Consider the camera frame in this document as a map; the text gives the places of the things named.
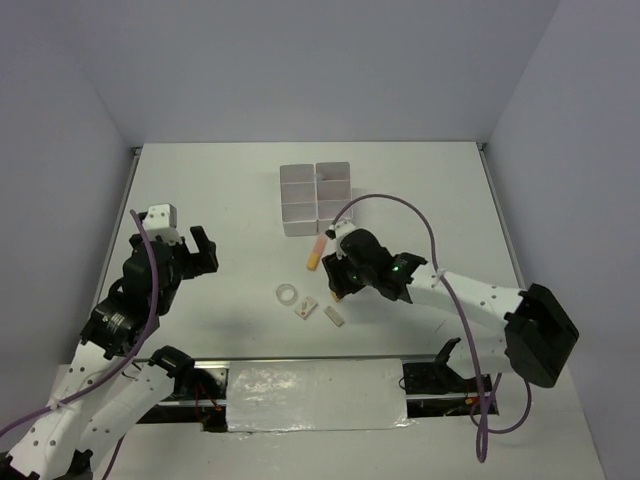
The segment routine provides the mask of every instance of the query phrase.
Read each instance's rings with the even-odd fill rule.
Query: purple cable
[[[493,384],[493,392],[491,392],[491,395],[489,396],[489,400],[488,403],[489,405],[491,405],[495,398],[496,398],[496,392],[498,391],[498,385],[500,385],[500,380],[502,379],[502,374],[499,373],[496,376],[496,381]],[[507,428],[503,428],[501,430],[495,430],[493,428],[489,429],[489,433],[493,433],[496,435],[504,435],[505,433],[511,433],[514,430],[517,430],[518,428],[520,428],[522,426],[522,424],[524,424],[524,422],[527,421],[527,418],[529,418],[529,414],[531,413],[531,406],[533,405],[533,394],[531,393],[531,385],[529,384],[529,382],[527,382],[526,380],[524,381],[524,386],[527,389],[527,405],[524,409],[524,412],[522,413],[522,416],[520,417],[520,420],[518,420],[516,423],[514,423],[513,425],[511,425],[510,427]],[[471,407],[471,412],[469,412],[469,416],[471,417],[471,421],[473,422],[473,424],[477,427],[478,426],[478,422],[477,420],[474,418],[476,409],[478,407],[478,404],[474,404]]]
[[[109,465],[104,471],[102,480],[107,480],[107,478],[109,478],[109,474],[111,473],[111,470],[113,470],[113,466],[116,464],[116,458],[118,458],[118,453],[120,453],[120,447],[122,446],[123,441],[124,437],[122,437],[120,440],[118,440],[118,443],[116,443],[116,449],[113,451],[113,455],[111,455],[111,460],[109,460]]]
[[[111,370],[109,373],[107,373],[104,377],[102,377],[100,380],[95,382],[93,385],[60,400],[60,403],[63,403],[65,405],[68,405],[78,400],[80,397],[84,397],[85,395],[88,395],[89,393],[93,392],[96,388],[100,388],[102,385],[104,385],[106,382],[108,382],[114,376],[118,375],[122,370],[124,370],[127,367],[127,365],[129,365],[129,363],[138,354],[145,340],[149,337],[149,335],[151,335],[153,331],[153,327],[155,324],[156,310],[158,308],[158,294],[159,294],[158,266],[156,265],[156,257],[153,254],[153,247],[151,246],[151,241],[147,236],[147,232],[144,231],[144,227],[142,226],[142,221],[140,220],[140,218],[138,217],[138,214],[134,210],[130,210],[129,213],[133,217],[133,221],[136,223],[136,227],[138,227],[138,232],[142,237],[142,243],[144,244],[144,247],[147,251],[147,256],[149,257],[149,263],[151,265],[151,306],[149,307],[149,316],[147,317],[147,323],[144,326],[144,330],[142,331],[140,338],[138,339],[136,344],[133,346],[129,354],[124,358],[124,360],[122,360],[122,362],[116,365],[113,368],[113,370]],[[49,413],[51,411],[52,411],[51,407],[43,407],[39,410],[36,410],[35,412],[25,415],[22,418],[19,418],[14,422],[11,422],[9,425],[7,425],[2,430],[0,430],[0,438],[5,436],[8,432],[13,430],[14,428],[19,427],[23,423],[29,422],[31,420],[35,420],[36,418],[41,417],[42,415],[45,415],[46,413]]]
[[[361,197],[355,198],[351,200],[349,203],[347,203],[342,208],[342,210],[338,212],[338,215],[336,215],[336,218],[333,220],[331,225],[335,226],[336,223],[338,223],[338,220],[340,220],[340,217],[342,217],[342,215],[344,215],[344,213],[347,210],[349,210],[353,205],[355,205],[358,202],[361,202],[362,200],[366,200],[368,198],[385,198],[387,200],[393,200],[394,202],[401,203],[404,206],[410,208],[411,210],[414,211],[416,215],[418,215],[418,217],[420,217],[420,220],[422,220],[422,223],[424,223],[424,226],[427,227],[427,231],[429,232],[429,239],[431,240],[431,262],[433,263],[433,266],[436,272],[439,271],[440,267],[438,265],[438,257],[436,255],[436,237],[435,237],[435,234],[433,233],[433,228],[431,228],[431,224],[427,220],[427,217],[425,217],[420,210],[418,210],[411,203],[399,197],[395,197],[393,195],[386,195],[383,193],[370,193],[367,195],[362,195]],[[449,280],[447,280],[444,274],[440,276],[440,281],[446,288],[447,292],[449,293],[449,296],[451,297],[451,300],[453,301],[453,304],[456,307],[458,315],[460,316],[460,320],[462,321],[462,327],[467,337],[467,342],[469,343],[469,352],[471,353],[471,362],[473,363],[473,371],[475,373],[476,385],[478,389],[478,397],[479,397],[478,403],[480,404],[480,422],[479,423],[476,422],[475,418],[473,418],[473,412],[475,410],[472,410],[471,417],[472,417],[473,423],[478,427],[478,430],[476,433],[476,457],[478,458],[478,461],[480,463],[484,463],[484,461],[487,459],[487,452],[489,447],[489,433],[508,433],[506,430],[512,432],[513,430],[520,427],[527,419],[529,415],[529,411],[531,410],[531,387],[529,383],[525,381],[525,385],[527,387],[527,407],[525,409],[525,415],[523,415],[520,421],[518,421],[518,423],[516,423],[513,427],[505,429],[505,431],[502,431],[502,430],[492,431],[489,428],[489,408],[491,407],[491,404],[495,399],[496,390],[498,389],[498,385],[500,384],[500,379],[502,378],[502,374],[498,374],[495,386],[493,388],[493,392],[491,393],[489,399],[486,399],[485,392],[484,392],[484,384],[482,381],[482,372],[480,370],[480,360],[478,359],[478,351],[476,349],[476,344],[473,341],[473,334],[471,333],[469,320],[467,319],[467,315],[464,313],[464,309],[462,308],[462,304],[460,303],[460,300],[458,299],[456,292],[453,290],[453,287],[451,286],[451,284],[449,283]]]

